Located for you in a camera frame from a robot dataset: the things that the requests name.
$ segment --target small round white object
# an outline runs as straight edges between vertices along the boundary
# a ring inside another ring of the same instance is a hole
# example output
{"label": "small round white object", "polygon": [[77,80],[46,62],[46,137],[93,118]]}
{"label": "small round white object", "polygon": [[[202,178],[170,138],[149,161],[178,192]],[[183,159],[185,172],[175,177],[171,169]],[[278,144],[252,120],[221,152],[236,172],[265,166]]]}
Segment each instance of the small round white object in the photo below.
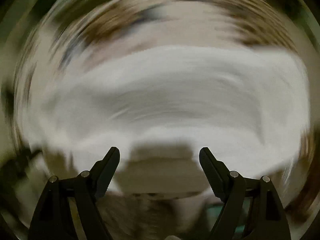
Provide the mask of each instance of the small round white object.
{"label": "small round white object", "polygon": [[236,178],[239,176],[239,173],[236,172],[236,171],[230,171],[230,176],[233,177],[233,178]]}
{"label": "small round white object", "polygon": [[268,176],[263,176],[263,177],[262,177],[262,180],[263,180],[264,182],[269,182],[269,181],[270,181],[270,178],[269,178]]}
{"label": "small round white object", "polygon": [[89,174],[90,174],[90,172],[89,172],[89,171],[83,171],[83,172],[81,172],[81,177],[86,178],[86,177],[88,177],[88,176],[89,176]]}
{"label": "small round white object", "polygon": [[57,176],[51,176],[50,178],[49,178],[49,181],[51,182],[51,183],[53,183],[53,182],[56,182],[57,181]]}

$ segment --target silver screw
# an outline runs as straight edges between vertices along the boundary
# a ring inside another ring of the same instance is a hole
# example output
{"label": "silver screw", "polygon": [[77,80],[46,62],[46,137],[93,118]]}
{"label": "silver screw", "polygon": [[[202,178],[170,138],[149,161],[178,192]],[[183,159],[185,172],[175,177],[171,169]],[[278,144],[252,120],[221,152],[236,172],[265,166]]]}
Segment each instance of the silver screw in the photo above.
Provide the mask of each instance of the silver screw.
{"label": "silver screw", "polygon": [[262,177],[262,180],[263,180],[264,182],[269,182],[269,181],[270,181],[270,178],[269,178],[268,176],[263,176],[263,177]]}
{"label": "silver screw", "polygon": [[58,179],[57,176],[52,176],[52,177],[49,178],[49,181],[50,181],[51,183],[53,183],[53,182],[56,182],[57,179]]}
{"label": "silver screw", "polygon": [[239,173],[236,171],[230,171],[230,176],[236,178],[239,176]]}
{"label": "silver screw", "polygon": [[81,172],[81,177],[86,178],[86,177],[88,177],[88,176],[89,176],[89,174],[90,174],[90,172],[89,172],[89,171],[83,171],[83,172]]}

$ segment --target white cloth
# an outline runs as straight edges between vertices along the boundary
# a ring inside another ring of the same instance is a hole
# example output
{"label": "white cloth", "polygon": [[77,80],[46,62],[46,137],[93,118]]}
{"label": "white cloth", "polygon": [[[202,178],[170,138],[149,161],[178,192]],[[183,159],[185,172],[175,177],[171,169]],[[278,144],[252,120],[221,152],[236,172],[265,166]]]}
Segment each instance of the white cloth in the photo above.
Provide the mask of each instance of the white cloth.
{"label": "white cloth", "polygon": [[[280,49],[162,46],[65,76],[33,98],[22,121],[31,145],[71,152],[79,171],[112,146],[117,172],[151,157],[198,163],[209,147],[230,170],[256,177],[298,154],[308,80],[300,59]],[[174,175],[163,168],[159,176]]]}

